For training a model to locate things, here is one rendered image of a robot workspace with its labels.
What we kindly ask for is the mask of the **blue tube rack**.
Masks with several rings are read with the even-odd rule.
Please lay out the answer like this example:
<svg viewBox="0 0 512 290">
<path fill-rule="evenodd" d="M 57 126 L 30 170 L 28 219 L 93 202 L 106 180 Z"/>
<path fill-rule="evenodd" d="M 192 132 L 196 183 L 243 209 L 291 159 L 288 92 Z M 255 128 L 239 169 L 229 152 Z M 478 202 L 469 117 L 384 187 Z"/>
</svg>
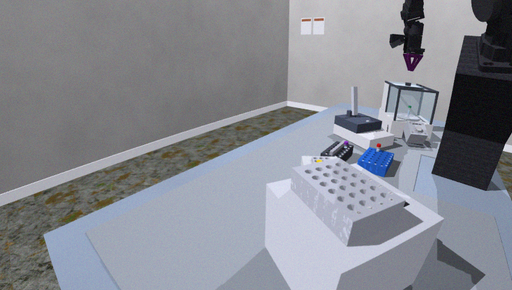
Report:
<svg viewBox="0 0 512 290">
<path fill-rule="evenodd" d="M 393 157 L 394 153 L 383 150 L 377 152 L 375 148 L 369 147 L 358 159 L 357 164 L 374 175 L 385 177 L 392 164 Z"/>
</svg>

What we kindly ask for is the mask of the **white block with grey holes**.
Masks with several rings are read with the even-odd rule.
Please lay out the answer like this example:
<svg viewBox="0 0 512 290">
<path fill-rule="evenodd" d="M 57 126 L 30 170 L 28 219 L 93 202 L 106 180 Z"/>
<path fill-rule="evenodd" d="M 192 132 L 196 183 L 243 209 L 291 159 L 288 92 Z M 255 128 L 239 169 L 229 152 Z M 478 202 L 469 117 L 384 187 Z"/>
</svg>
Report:
<svg viewBox="0 0 512 290">
<path fill-rule="evenodd" d="M 334 158 L 337 158 L 337 157 L 336 156 L 330 156 L 330 157 L 328 157 L 328 156 L 302 156 L 301 157 L 301 166 L 311 164 L 311 163 L 316 163 L 317 160 L 325 161 L 325 160 L 331 160 Z"/>
</svg>

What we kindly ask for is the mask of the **white block with round holes on base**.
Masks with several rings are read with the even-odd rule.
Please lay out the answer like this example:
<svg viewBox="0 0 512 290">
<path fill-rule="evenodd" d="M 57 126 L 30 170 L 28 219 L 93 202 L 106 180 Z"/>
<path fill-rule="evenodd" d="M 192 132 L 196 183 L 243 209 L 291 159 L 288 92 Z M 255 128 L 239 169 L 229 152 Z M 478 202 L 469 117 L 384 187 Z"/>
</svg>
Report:
<svg viewBox="0 0 512 290">
<path fill-rule="evenodd" d="M 291 290 L 403 290 L 443 221 L 340 158 L 266 184 L 265 247 Z"/>
</svg>

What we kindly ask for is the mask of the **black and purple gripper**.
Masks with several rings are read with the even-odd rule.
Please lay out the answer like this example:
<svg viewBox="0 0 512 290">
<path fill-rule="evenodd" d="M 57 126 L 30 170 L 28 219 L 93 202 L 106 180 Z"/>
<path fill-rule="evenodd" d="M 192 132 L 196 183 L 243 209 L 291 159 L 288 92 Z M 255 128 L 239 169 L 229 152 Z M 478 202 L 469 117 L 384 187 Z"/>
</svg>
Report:
<svg viewBox="0 0 512 290">
<path fill-rule="evenodd" d="M 407 54 L 403 54 L 403 57 L 405 59 L 408 71 L 414 71 L 414 69 L 420 62 L 420 60 L 423 58 L 423 52 L 425 51 L 425 49 L 421 48 L 422 36 L 419 36 L 419 35 L 416 35 L 416 36 L 418 36 L 416 48 L 411 48 L 411 47 L 403 48 L 403 51 L 404 51 L 403 53 L 407 53 Z M 411 57 L 414 58 L 412 64 L 411 64 Z"/>
</svg>

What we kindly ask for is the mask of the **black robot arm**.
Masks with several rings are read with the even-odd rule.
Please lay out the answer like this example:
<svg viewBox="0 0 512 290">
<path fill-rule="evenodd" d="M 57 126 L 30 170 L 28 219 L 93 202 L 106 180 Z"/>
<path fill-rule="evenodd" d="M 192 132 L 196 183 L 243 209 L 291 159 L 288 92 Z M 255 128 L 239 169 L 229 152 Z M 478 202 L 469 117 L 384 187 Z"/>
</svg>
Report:
<svg viewBox="0 0 512 290">
<path fill-rule="evenodd" d="M 487 23 L 486 32 L 476 40 L 478 70 L 512 73 L 512 0 L 471 0 L 471 3 L 477 20 Z M 400 12 L 405 35 L 390 34 L 392 48 L 401 44 L 404 48 L 417 47 L 416 35 L 423 35 L 424 24 L 417 21 L 425 18 L 423 6 L 423 0 L 405 0 Z"/>
</svg>

